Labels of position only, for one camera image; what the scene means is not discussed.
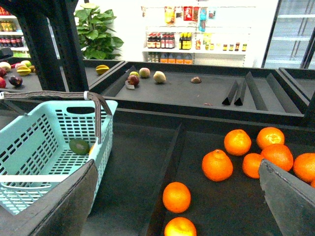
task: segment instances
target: avocado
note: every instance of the avocado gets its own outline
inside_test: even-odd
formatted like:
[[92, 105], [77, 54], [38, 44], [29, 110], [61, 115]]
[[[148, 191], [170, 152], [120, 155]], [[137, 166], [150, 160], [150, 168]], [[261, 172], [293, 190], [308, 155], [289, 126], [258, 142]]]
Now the avocado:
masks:
[[83, 139], [71, 139], [69, 147], [71, 151], [78, 155], [86, 155], [90, 151], [90, 145]]

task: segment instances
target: glass door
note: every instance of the glass door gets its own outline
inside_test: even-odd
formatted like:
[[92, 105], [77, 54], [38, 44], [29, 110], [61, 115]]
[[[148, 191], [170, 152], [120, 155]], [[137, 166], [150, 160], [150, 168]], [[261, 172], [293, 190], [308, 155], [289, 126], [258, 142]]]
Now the glass door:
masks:
[[315, 0], [280, 0], [262, 67], [301, 68], [313, 41]]

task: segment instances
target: potted plant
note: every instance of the potted plant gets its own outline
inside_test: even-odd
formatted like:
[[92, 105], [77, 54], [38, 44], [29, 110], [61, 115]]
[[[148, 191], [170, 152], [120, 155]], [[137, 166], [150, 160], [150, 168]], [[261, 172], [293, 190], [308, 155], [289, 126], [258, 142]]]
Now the potted plant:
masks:
[[82, 54], [86, 59], [115, 59], [120, 54], [115, 50], [124, 42], [113, 36], [115, 32], [111, 26], [116, 19], [113, 10], [100, 12], [94, 3], [80, 5], [83, 9], [76, 10], [74, 16], [78, 18], [77, 31]]

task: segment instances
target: orange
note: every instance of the orange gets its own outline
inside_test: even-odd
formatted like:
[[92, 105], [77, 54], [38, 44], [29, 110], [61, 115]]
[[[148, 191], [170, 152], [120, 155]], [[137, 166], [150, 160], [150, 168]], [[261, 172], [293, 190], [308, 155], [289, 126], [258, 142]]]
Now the orange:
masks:
[[190, 206], [191, 195], [186, 185], [172, 182], [163, 191], [163, 203], [173, 213], [182, 213]]
[[262, 155], [257, 153], [249, 153], [243, 160], [243, 172], [251, 178], [259, 178], [258, 169], [263, 159]]
[[225, 136], [224, 147], [227, 153], [241, 156], [251, 148], [252, 141], [248, 134], [242, 129], [234, 129]]
[[311, 186], [312, 186], [313, 188], [315, 188], [315, 180], [313, 180], [313, 181], [311, 182]]
[[291, 170], [293, 166], [293, 155], [286, 145], [271, 144], [263, 149], [260, 155], [285, 171]]
[[233, 164], [224, 151], [217, 149], [203, 157], [202, 171], [208, 179], [218, 182], [232, 175]]
[[315, 153], [299, 155], [294, 161], [293, 171], [296, 176], [306, 183], [315, 180]]
[[187, 218], [176, 217], [165, 226], [164, 236], [197, 236], [197, 230]]
[[266, 127], [258, 133], [256, 142], [263, 150], [271, 144], [284, 144], [284, 134], [275, 127]]

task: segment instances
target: white wall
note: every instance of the white wall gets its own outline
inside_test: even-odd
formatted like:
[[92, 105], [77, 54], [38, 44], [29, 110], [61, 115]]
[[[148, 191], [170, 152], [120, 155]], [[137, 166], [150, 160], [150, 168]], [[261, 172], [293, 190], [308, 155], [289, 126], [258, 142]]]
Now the white wall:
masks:
[[[77, 9], [80, 8], [80, 4], [83, 0], [79, 0]], [[145, 19], [142, 18], [141, 6], [165, 6], [165, 5], [197, 5], [196, 0], [160, 0], [160, 1], [149, 1], [149, 0], [114, 0], [114, 1], [103, 1], [103, 0], [90, 0], [100, 6], [102, 11], [113, 9], [115, 16], [117, 18], [114, 22], [114, 29], [117, 33], [116, 36], [121, 38], [125, 43], [121, 47], [120, 54], [122, 55], [121, 60], [127, 61], [143, 61], [142, 49], [144, 47], [145, 37], [146, 37], [146, 23]], [[253, 27], [251, 30], [251, 43], [248, 44], [248, 53], [245, 57], [244, 66], [260, 67], [264, 52], [266, 50], [267, 41], [270, 34], [271, 25], [273, 22], [276, 6], [278, 0], [211, 0], [203, 1], [202, 4], [207, 5], [244, 5], [246, 2], [255, 6], [253, 11], [255, 11], [252, 16], [248, 17], [248, 22], [252, 23]], [[200, 63], [211, 64], [209, 58], [213, 57], [201, 57]], [[221, 56], [218, 59], [214, 58], [213, 63], [220, 63]], [[234, 56], [231, 56], [231, 65], [237, 65], [234, 63]]]

